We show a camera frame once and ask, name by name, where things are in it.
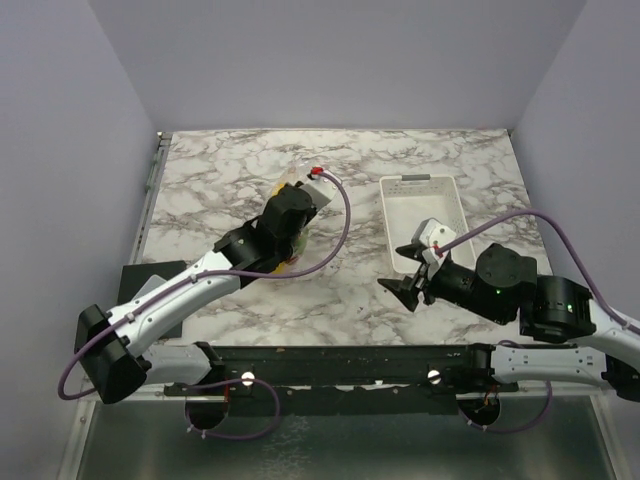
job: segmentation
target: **marble countertop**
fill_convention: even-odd
[[[376,283],[393,275],[378,179],[383,175],[449,174],[470,228],[529,206],[504,130],[355,131],[248,130],[174,134],[153,211],[143,261],[198,259],[228,230],[259,213],[289,162],[312,158],[340,176],[353,206],[349,238],[338,257],[294,281],[257,281],[189,317],[189,344],[398,345],[495,343],[518,335],[455,305],[437,301],[415,313]],[[321,260],[343,226],[336,198],[314,219],[296,268]],[[500,242],[538,260],[550,273],[533,219],[519,218],[473,240],[476,252]]]

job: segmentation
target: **white tray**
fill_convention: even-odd
[[[401,257],[396,248],[411,243],[411,237],[423,220],[435,218],[453,229],[457,236],[469,231],[455,179],[450,175],[382,177],[380,193],[391,264],[397,273],[416,272],[419,263]],[[457,246],[451,255],[454,262],[470,269],[475,267],[476,253],[471,242]]]

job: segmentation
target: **purple wire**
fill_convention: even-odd
[[[271,280],[299,278],[299,277],[303,277],[305,275],[309,275],[311,273],[317,272],[318,270],[323,268],[326,264],[328,264],[331,260],[333,260],[335,256],[338,254],[338,252],[340,251],[340,249],[342,248],[342,246],[344,245],[345,241],[347,240],[347,235],[349,234],[349,226],[351,225],[351,204],[349,203],[349,196],[347,195],[347,191],[344,189],[342,184],[337,179],[335,179],[331,175],[324,172],[318,173],[317,175],[319,175],[320,177],[324,177],[327,180],[329,180],[331,183],[333,183],[337,187],[338,191],[340,192],[340,195],[342,195],[342,200],[344,201],[345,219],[344,219],[344,228],[342,229],[342,234],[340,235],[340,238],[338,239],[338,243],[336,244],[334,249],[331,251],[331,253],[329,253],[329,255],[327,255],[327,257],[324,260],[322,260],[317,265],[314,265],[313,267],[309,267],[306,270],[301,270],[299,272],[258,273],[258,272],[244,272],[240,270],[211,270],[208,272],[201,272],[197,274],[196,280],[201,280],[207,277],[223,276],[223,275],[226,275],[226,276],[235,275],[238,277],[249,277],[249,278],[266,278]],[[157,295],[154,295],[149,300],[141,304],[139,307],[132,310],[131,313],[133,315],[139,315],[144,310],[149,308],[151,305],[165,298],[167,295],[170,295],[171,293],[184,287],[185,285],[189,285],[192,283],[193,281],[191,280],[191,278],[185,278],[181,282],[178,282],[166,288],[165,290],[158,293]],[[84,357],[87,354],[87,352],[91,350],[91,348],[93,348],[95,344],[100,342],[107,335],[110,335],[111,333],[115,332],[118,328],[120,328],[122,325],[124,325],[128,321],[129,319],[127,317],[124,317],[118,320],[113,325],[105,328],[103,331],[101,331],[95,337],[93,337],[91,340],[85,343],[73,355],[73,357],[71,357],[71,360],[62,371],[62,375],[60,375],[60,380],[58,380],[58,396],[62,400],[77,400],[79,398],[85,397],[96,391],[95,388],[91,388],[88,390],[84,390],[82,392],[67,394],[64,391],[64,386],[67,383],[67,379],[69,378],[69,375],[71,374],[71,370],[73,370],[73,367],[75,367],[75,365],[80,361],[80,359]]]
[[[242,379],[242,378],[233,378],[231,380],[224,380],[222,382],[216,382],[216,383],[209,383],[206,385],[190,385],[187,387],[188,390],[205,390],[208,388],[218,388],[218,387],[225,387],[227,385],[235,385],[237,383],[243,383],[243,382],[253,382],[253,383],[257,383],[258,385],[263,386],[264,388],[266,388],[267,390],[269,390],[269,393],[271,394],[271,396],[273,397],[273,403],[275,405],[274,408],[274,412],[273,412],[273,420],[271,421],[271,423],[269,425],[267,425],[265,428],[263,428],[262,430],[260,430],[259,432],[256,433],[247,433],[244,435],[229,435],[226,433],[218,433],[215,432],[213,430],[200,430],[198,428],[196,428],[193,425],[193,422],[191,421],[191,416],[189,415],[189,409],[185,403],[184,406],[184,416],[187,420],[187,422],[189,422],[189,428],[192,430],[195,430],[196,432],[206,435],[207,437],[213,437],[213,438],[222,438],[223,440],[238,440],[238,441],[244,441],[244,440],[256,440],[258,438],[264,437],[265,435],[268,435],[269,433],[271,433],[272,431],[274,431],[278,425],[280,425],[280,398],[278,397],[278,392],[276,392],[276,389],[273,388],[271,385],[269,385],[267,382],[265,382],[264,380],[260,380],[259,378],[254,378],[251,380],[246,380],[246,379]]]
[[[595,282],[593,281],[593,278],[591,277],[591,275],[589,275],[589,272],[587,271],[587,268],[582,263],[582,260],[580,260],[580,257],[578,256],[578,252],[576,252],[575,248],[569,241],[569,238],[567,237],[564,230],[562,230],[560,225],[553,218],[551,218],[546,213],[543,213],[539,210],[536,210],[534,208],[525,208],[522,210],[514,210],[513,212],[506,213],[500,217],[496,217],[493,220],[488,221],[487,223],[479,226],[478,228],[474,228],[470,232],[465,233],[461,237],[456,238],[454,241],[447,243],[443,247],[439,247],[436,251],[439,253],[447,252],[457,247],[458,245],[466,242],[467,240],[472,239],[478,234],[484,232],[485,230],[488,230],[489,228],[498,225],[499,223],[502,223],[513,217],[519,217],[522,215],[533,215],[535,217],[541,218],[553,227],[553,229],[556,231],[556,233],[562,240],[562,243],[564,243],[564,246],[567,248],[569,255],[571,255],[571,258],[573,259],[574,263],[578,267],[578,270],[580,270],[580,273],[582,274],[582,277],[584,278],[585,282],[587,282],[587,285],[593,292],[593,296],[595,297],[596,302],[598,302],[598,305],[600,305],[600,308],[602,308],[616,323],[618,323],[619,325],[622,325],[623,328],[628,328],[633,333],[640,335],[639,327],[636,327],[631,322],[622,318],[613,308],[611,308],[611,306],[609,306],[607,301],[602,296],[602,293],[596,286]]]
[[[511,340],[501,340],[498,342],[498,345],[510,346],[514,348],[522,348],[522,345]],[[547,415],[549,414],[549,411],[551,410],[551,401],[553,400],[553,388],[551,387],[551,382],[549,381],[544,382],[544,384],[547,386],[547,399],[545,401],[544,407],[542,407],[542,410],[540,411],[540,413],[533,420],[519,427],[489,428],[489,427],[475,423],[473,420],[467,417],[467,415],[462,410],[459,410],[460,414],[467,421],[470,427],[473,427],[477,430],[482,430],[483,432],[486,432],[486,433],[495,433],[497,435],[509,435],[511,433],[520,433],[526,430],[530,430],[533,427],[540,425],[540,423],[542,423],[542,421],[547,417]]]

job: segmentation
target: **purple cable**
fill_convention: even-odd
[[[498,345],[503,345],[505,347],[510,346],[510,347],[514,347],[514,348],[522,348],[521,345],[517,344],[516,342],[513,342],[511,340],[501,340],[498,342]],[[547,415],[549,414],[549,411],[551,410],[551,401],[553,400],[553,388],[551,387],[551,382],[544,382],[544,384],[547,386],[547,400],[545,401],[544,407],[542,408],[542,410],[540,411],[540,413],[530,422],[525,423],[524,425],[521,425],[519,427],[514,427],[514,428],[488,428],[486,426],[483,425],[479,425],[477,423],[475,423],[474,421],[472,421],[469,417],[467,417],[465,415],[465,413],[462,410],[459,410],[460,414],[462,415],[462,417],[467,421],[467,424],[470,427],[473,427],[477,430],[482,430],[483,432],[486,433],[495,433],[497,435],[508,435],[511,433],[520,433],[520,432],[524,432],[526,430],[530,430],[533,427],[540,425],[540,423],[542,423],[542,421],[547,417]]]
[[[263,386],[264,388],[266,388],[267,390],[269,390],[269,393],[271,394],[271,396],[273,397],[273,403],[275,405],[275,409],[273,412],[273,420],[271,421],[271,423],[269,425],[267,425],[265,428],[263,428],[262,430],[260,430],[259,432],[256,433],[247,433],[244,435],[229,435],[226,433],[218,433],[212,430],[200,430],[198,428],[196,428],[193,425],[193,422],[191,421],[191,417],[189,416],[189,409],[187,408],[187,405],[185,403],[184,406],[184,416],[187,420],[187,422],[189,422],[189,430],[195,430],[196,432],[200,433],[201,435],[207,436],[207,437],[213,437],[213,438],[222,438],[223,440],[238,440],[238,441],[243,441],[243,440],[256,440],[258,438],[264,437],[265,435],[268,435],[269,433],[271,433],[272,431],[274,431],[278,425],[280,425],[280,398],[278,398],[278,392],[276,392],[275,388],[273,388],[271,385],[269,385],[267,382],[260,380],[258,378],[254,378],[252,380],[245,380],[242,378],[234,378],[231,380],[224,380],[222,382],[216,382],[216,383],[209,383],[206,385],[190,385],[189,387],[187,387],[187,389],[189,390],[205,390],[208,388],[218,388],[218,387],[225,387],[227,385],[234,385],[236,383],[243,383],[243,382],[248,382],[251,381],[253,383],[257,383],[258,385]]]
[[[640,328],[639,327],[636,327],[631,322],[628,322],[627,320],[622,318],[615,310],[613,310],[613,308],[611,308],[611,306],[609,306],[607,301],[602,296],[602,293],[600,293],[600,290],[596,286],[595,282],[593,281],[593,278],[591,277],[591,275],[589,275],[589,272],[587,271],[587,268],[582,263],[582,260],[580,260],[580,257],[578,256],[578,252],[576,252],[575,248],[573,247],[573,245],[569,241],[569,238],[567,237],[566,233],[564,233],[564,230],[562,230],[560,225],[553,218],[549,217],[547,214],[545,214],[545,213],[543,213],[543,212],[541,212],[539,210],[536,210],[536,209],[533,209],[533,208],[525,208],[525,209],[522,209],[522,210],[515,210],[513,212],[506,213],[506,214],[504,214],[504,215],[502,215],[500,217],[497,217],[497,218],[494,218],[493,220],[488,221],[487,223],[485,223],[484,225],[479,226],[478,228],[474,228],[469,233],[465,233],[461,237],[456,238],[454,241],[447,243],[443,247],[439,247],[436,251],[440,252],[440,253],[448,252],[452,248],[455,248],[458,245],[466,242],[467,240],[472,239],[473,237],[477,236],[478,234],[484,232],[485,230],[488,230],[489,228],[494,227],[494,226],[498,225],[499,223],[502,223],[502,222],[504,222],[506,220],[509,220],[509,219],[513,218],[513,217],[519,217],[519,216],[522,216],[522,215],[533,215],[535,217],[541,218],[541,219],[543,219],[544,221],[546,221],[549,225],[551,225],[553,227],[553,229],[556,231],[556,233],[558,234],[558,236],[562,240],[562,243],[564,243],[564,246],[567,248],[567,251],[569,252],[569,255],[571,255],[571,258],[573,259],[574,263],[578,267],[578,270],[580,270],[580,273],[582,274],[582,277],[584,278],[585,282],[587,282],[587,285],[589,286],[589,288],[593,292],[593,296],[595,297],[596,302],[598,302],[598,305],[600,305],[600,307],[616,323],[618,323],[619,325],[622,325],[623,328],[628,328],[633,333],[635,333],[637,335],[640,335]]]
[[[326,174],[324,172],[318,173],[317,175],[319,175],[321,177],[324,177],[327,180],[329,180],[331,183],[333,183],[337,187],[338,191],[340,192],[340,195],[342,195],[342,200],[344,201],[344,214],[345,214],[344,216],[345,216],[345,219],[344,219],[344,228],[342,229],[342,234],[340,235],[340,238],[338,239],[338,243],[336,244],[334,249],[331,251],[331,253],[329,255],[327,255],[327,257],[324,260],[322,260],[317,265],[314,265],[313,267],[309,267],[306,270],[301,270],[299,272],[291,272],[291,273],[258,273],[258,272],[244,272],[244,271],[240,271],[240,270],[211,270],[211,271],[208,271],[208,272],[202,272],[202,273],[197,274],[196,275],[196,280],[201,280],[201,279],[207,278],[207,277],[222,276],[222,275],[227,275],[227,276],[235,275],[235,276],[238,276],[238,277],[250,277],[250,278],[266,278],[266,279],[271,279],[271,280],[299,278],[299,277],[303,277],[305,275],[309,275],[310,273],[317,272],[318,270],[323,268],[326,264],[328,264],[331,260],[333,260],[335,258],[335,256],[338,254],[338,252],[340,251],[340,249],[342,248],[342,246],[344,245],[344,242],[347,240],[347,235],[349,234],[349,226],[351,225],[351,204],[349,203],[349,196],[347,195],[346,190],[344,189],[342,184],[337,179],[335,179],[331,175],[328,175],[328,174]],[[145,309],[149,308],[151,305],[155,304],[156,302],[162,300],[167,295],[170,295],[171,293],[173,293],[176,290],[184,287],[185,285],[189,285],[189,284],[192,284],[192,283],[193,283],[193,281],[191,280],[191,278],[185,278],[181,282],[178,282],[178,283],[166,288],[165,290],[163,290],[162,292],[158,293],[157,295],[151,297],[149,300],[147,300],[146,302],[144,302],[143,304],[138,306],[136,309],[134,309],[131,313],[133,315],[139,315]],[[58,396],[62,400],[77,400],[79,398],[85,397],[85,396],[95,392],[95,388],[91,388],[91,389],[88,389],[88,390],[84,390],[82,392],[67,394],[64,391],[64,386],[67,383],[67,379],[69,378],[69,375],[71,374],[71,370],[73,370],[73,367],[75,367],[75,365],[80,361],[80,359],[82,357],[84,357],[87,354],[87,352],[89,350],[91,350],[91,348],[93,348],[93,346],[95,344],[100,342],[107,335],[110,335],[111,333],[115,332],[118,328],[120,328],[122,325],[124,325],[128,321],[129,321],[129,319],[127,317],[124,317],[124,318],[121,318],[120,320],[118,320],[113,325],[105,328],[102,332],[100,332],[95,337],[93,337],[91,340],[89,340],[86,344],[84,344],[82,346],[82,348],[80,348],[73,355],[73,357],[71,357],[71,360],[65,366],[64,370],[62,371],[62,375],[60,376],[60,380],[58,381]]]

